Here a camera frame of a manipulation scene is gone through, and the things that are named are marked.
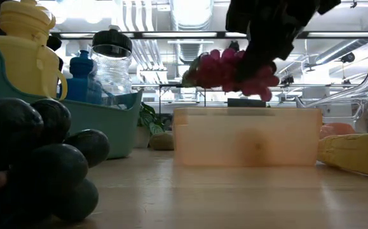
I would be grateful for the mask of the round orange toy fruit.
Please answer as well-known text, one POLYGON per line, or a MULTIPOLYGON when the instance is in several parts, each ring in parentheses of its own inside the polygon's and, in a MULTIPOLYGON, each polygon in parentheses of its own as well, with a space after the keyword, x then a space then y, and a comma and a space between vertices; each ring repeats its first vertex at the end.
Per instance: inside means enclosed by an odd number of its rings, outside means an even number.
POLYGON ((328 123, 321 126, 320 139, 332 135, 355 134, 353 127, 346 123, 328 123))

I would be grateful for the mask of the orange translucent plastic bin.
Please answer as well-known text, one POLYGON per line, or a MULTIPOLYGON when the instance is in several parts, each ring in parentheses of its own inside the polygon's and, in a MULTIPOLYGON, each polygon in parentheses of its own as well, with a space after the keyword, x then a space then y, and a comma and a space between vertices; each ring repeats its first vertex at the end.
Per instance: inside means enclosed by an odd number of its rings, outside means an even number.
POLYGON ((313 166, 322 113, 303 108, 179 108, 174 111, 175 162, 189 166, 242 167, 235 135, 262 130, 271 142, 273 166, 313 166))

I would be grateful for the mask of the teal plastic bin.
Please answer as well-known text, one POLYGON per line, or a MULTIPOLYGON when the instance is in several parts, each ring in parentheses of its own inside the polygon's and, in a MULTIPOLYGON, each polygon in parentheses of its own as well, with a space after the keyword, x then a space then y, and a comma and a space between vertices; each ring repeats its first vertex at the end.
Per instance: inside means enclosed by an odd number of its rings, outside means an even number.
MULTIPOLYGON (((4 58, 0 52, 0 97, 16 97, 25 102, 34 102, 41 97, 27 94, 16 89, 7 79, 4 58)), ((63 100, 72 114, 70 133, 84 129, 102 131, 109 139, 109 159, 127 157, 135 145, 135 135, 139 110, 142 102, 142 91, 133 94, 117 95, 119 103, 126 109, 116 109, 83 102, 63 100)))

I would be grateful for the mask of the silver ventilation duct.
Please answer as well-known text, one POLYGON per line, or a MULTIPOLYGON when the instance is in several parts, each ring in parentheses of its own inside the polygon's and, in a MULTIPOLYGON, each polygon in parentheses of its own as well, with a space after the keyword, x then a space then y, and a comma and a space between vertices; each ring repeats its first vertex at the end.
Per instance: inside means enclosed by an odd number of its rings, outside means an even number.
MULTIPOLYGON (((213 14, 214 0, 170 0, 172 23, 175 31, 207 31, 213 14)), ((203 51, 200 43, 177 45, 178 58, 183 64, 190 64, 203 51)))

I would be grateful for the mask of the clear bottle black lid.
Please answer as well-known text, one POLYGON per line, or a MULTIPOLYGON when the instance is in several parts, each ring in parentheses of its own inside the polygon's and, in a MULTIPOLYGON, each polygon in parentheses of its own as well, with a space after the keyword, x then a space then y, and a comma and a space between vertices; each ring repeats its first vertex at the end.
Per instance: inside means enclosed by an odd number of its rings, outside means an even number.
POLYGON ((132 80, 128 69, 132 62, 132 41, 115 28, 94 34, 90 57, 95 93, 100 94, 104 106, 125 109, 119 95, 129 94, 132 80))

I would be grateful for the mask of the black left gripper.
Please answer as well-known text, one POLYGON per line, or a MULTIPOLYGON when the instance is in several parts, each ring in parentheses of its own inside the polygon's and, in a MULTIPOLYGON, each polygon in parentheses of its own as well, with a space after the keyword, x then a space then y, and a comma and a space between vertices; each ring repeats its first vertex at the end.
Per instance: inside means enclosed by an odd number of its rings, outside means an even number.
MULTIPOLYGON (((59 40, 54 36, 49 36, 46 45, 53 51, 57 51, 62 46, 62 42, 61 40, 59 40)), ((58 59, 59 59, 58 70, 62 71, 64 61, 60 57, 58 59)))

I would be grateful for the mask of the black rectangular box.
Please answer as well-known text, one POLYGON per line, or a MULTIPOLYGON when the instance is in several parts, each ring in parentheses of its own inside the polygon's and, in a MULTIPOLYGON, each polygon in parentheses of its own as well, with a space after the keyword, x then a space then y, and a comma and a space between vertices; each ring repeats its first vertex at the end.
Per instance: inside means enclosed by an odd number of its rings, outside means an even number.
POLYGON ((266 103, 261 100, 254 99, 228 99, 228 107, 250 107, 250 108, 265 108, 266 103))

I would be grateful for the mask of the blue squeeze bottle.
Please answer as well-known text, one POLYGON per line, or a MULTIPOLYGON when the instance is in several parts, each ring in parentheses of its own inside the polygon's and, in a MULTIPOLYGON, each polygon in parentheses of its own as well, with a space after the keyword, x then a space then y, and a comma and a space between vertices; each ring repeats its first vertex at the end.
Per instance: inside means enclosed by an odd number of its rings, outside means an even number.
POLYGON ((86 50, 80 50, 79 55, 70 60, 72 78, 67 79, 67 100, 101 105, 102 86, 95 79, 94 66, 86 50))

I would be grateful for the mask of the black toy grape bunch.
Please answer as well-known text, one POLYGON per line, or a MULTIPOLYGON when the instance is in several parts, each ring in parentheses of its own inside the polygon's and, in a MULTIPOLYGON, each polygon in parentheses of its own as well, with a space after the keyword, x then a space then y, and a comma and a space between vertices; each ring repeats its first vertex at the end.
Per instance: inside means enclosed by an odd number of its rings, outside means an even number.
POLYGON ((87 179, 110 152, 95 129, 70 134, 71 113, 53 99, 0 98, 0 229, 19 229, 51 216, 78 222, 99 202, 87 179))

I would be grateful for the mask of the brown kiwi fruit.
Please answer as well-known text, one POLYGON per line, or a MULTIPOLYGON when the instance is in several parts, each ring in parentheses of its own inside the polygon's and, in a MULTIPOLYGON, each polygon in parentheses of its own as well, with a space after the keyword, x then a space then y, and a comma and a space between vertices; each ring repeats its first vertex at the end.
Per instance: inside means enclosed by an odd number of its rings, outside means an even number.
POLYGON ((149 139, 149 145, 155 151, 173 151, 173 135, 169 132, 152 135, 149 139))

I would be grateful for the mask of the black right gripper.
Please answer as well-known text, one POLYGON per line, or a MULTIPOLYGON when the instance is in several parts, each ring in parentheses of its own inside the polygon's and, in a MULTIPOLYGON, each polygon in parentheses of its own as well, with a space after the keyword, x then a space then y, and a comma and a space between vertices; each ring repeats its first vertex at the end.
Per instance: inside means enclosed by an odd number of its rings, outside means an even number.
POLYGON ((293 42, 314 14, 335 8, 341 0, 230 0, 226 30, 245 34, 249 44, 236 69, 236 82, 253 78, 263 67, 285 60, 293 42))

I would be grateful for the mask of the red toy grape bunch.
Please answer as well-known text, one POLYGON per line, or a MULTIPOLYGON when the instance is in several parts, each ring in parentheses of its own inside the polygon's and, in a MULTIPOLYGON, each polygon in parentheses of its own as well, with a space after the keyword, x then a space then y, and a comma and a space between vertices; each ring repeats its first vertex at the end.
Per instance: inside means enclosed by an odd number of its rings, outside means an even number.
POLYGON ((235 78, 244 53, 243 50, 236 51, 234 48, 227 48, 223 52, 215 49, 202 53, 182 75, 181 85, 205 89, 221 87, 223 92, 258 95, 262 101, 270 101, 270 88, 280 83, 280 79, 273 74, 273 67, 266 65, 256 73, 247 72, 244 80, 235 78))

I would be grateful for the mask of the black crossbar with light strips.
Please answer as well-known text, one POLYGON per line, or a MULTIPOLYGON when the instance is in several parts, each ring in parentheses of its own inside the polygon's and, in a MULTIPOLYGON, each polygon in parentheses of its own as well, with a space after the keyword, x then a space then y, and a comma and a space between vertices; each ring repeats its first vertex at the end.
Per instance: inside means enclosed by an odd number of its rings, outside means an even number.
MULTIPOLYGON (((59 39, 92 39, 95 32, 51 32, 59 39)), ((245 39, 245 34, 237 32, 201 32, 201 31, 155 31, 155 32, 122 32, 131 39, 245 39)), ((368 31, 303 31, 296 39, 368 39, 368 31)))

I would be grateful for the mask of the yellow squeeze bottle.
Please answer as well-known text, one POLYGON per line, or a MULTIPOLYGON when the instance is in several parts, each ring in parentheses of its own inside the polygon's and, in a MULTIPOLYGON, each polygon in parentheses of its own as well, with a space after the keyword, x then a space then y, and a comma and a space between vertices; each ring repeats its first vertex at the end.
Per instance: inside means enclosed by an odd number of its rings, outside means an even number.
POLYGON ((0 7, 0 52, 6 77, 21 92, 64 100, 67 80, 47 41, 55 16, 38 0, 5 1, 0 7))

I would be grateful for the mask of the yellow toy banana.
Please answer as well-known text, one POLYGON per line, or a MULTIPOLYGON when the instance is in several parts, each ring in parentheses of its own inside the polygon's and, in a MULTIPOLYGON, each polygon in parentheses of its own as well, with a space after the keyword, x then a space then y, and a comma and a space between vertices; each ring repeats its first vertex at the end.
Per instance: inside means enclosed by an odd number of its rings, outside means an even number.
POLYGON ((368 175, 368 134, 332 135, 319 140, 317 160, 368 175))

